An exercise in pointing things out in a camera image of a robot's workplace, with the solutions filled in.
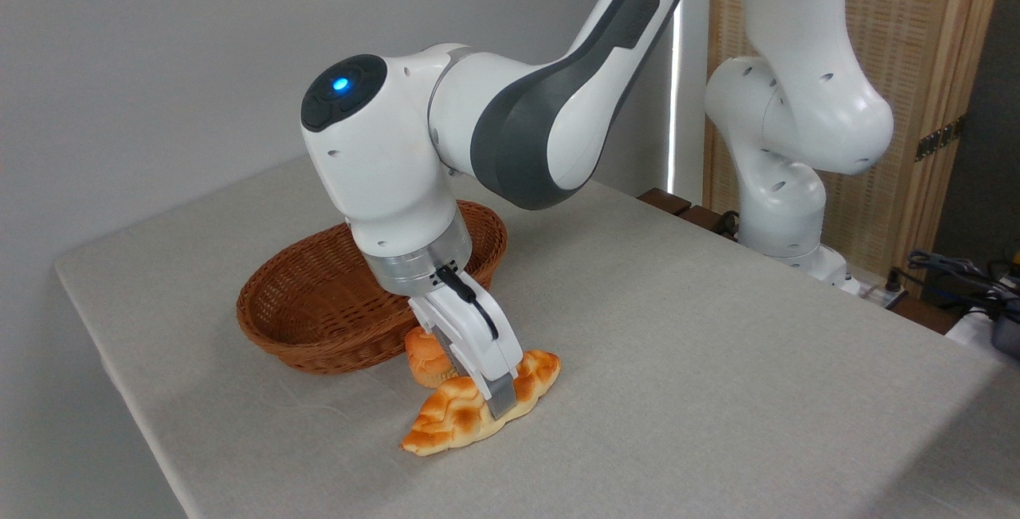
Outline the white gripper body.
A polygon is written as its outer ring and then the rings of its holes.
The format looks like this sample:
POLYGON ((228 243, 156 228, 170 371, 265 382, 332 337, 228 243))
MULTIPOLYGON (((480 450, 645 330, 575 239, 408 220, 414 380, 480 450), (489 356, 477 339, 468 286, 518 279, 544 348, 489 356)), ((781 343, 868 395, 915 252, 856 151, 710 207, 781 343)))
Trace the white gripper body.
POLYGON ((517 377, 524 353, 513 327, 494 297, 464 271, 438 268, 430 276, 434 291, 410 298, 426 332, 449 342, 478 388, 481 377, 517 377))

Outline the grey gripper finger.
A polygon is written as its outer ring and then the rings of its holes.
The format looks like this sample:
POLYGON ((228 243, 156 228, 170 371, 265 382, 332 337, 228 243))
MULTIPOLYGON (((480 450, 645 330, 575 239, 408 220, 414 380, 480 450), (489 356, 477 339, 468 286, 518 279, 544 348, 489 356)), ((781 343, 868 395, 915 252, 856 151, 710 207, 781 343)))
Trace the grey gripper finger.
POLYGON ((505 374, 496 380, 488 380, 482 376, 481 382, 481 391, 489 413, 494 419, 499 420, 509 413, 517 403, 513 374, 505 374))
POLYGON ((458 358, 458 356, 456 355, 456 353, 453 351, 452 346, 451 346, 451 344, 449 344, 449 342, 440 342, 440 345, 441 345, 441 348, 443 348, 443 352, 445 353, 445 356, 447 356, 447 359, 449 360, 449 362, 454 367, 454 370, 456 371, 457 376, 466 376, 466 377, 469 377, 469 378, 473 377, 473 375, 471 375, 471 373, 470 373, 470 370, 466 369, 466 367, 464 367, 462 365, 461 360, 458 358))

